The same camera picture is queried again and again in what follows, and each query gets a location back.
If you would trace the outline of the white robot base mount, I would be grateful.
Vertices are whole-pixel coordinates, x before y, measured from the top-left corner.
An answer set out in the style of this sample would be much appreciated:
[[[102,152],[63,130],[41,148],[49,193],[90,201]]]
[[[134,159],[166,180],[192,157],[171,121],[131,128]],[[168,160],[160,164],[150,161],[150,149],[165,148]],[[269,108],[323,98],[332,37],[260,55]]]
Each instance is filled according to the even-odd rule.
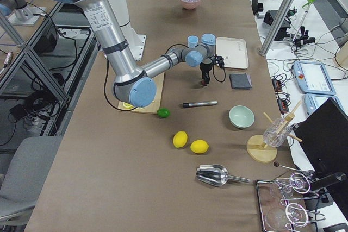
[[[144,52],[146,35],[137,34],[131,25],[126,0],[108,0],[116,16],[119,26],[129,43],[135,61],[140,61]]]

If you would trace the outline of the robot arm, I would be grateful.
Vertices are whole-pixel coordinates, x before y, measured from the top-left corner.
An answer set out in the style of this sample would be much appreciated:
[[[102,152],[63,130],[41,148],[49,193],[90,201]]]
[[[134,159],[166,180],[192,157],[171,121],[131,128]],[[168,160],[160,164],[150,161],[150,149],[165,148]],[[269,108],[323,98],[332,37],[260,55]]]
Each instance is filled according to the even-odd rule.
[[[9,16],[15,10],[22,10],[27,7],[25,0],[1,0],[1,13]]]
[[[72,3],[82,9],[116,74],[113,83],[114,96],[134,107],[143,108],[154,101],[157,87],[153,77],[180,62],[195,67],[214,55],[216,37],[213,34],[204,34],[194,48],[173,48],[158,59],[139,66],[134,60],[109,0],[54,1]]]

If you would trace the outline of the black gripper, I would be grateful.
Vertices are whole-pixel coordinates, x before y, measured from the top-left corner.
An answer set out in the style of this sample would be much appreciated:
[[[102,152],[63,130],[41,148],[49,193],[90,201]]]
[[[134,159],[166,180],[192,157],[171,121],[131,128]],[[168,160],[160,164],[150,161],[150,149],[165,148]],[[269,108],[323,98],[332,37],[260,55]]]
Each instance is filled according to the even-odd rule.
[[[213,69],[213,63],[200,63],[200,70],[202,73],[202,81],[210,82],[209,72]]]

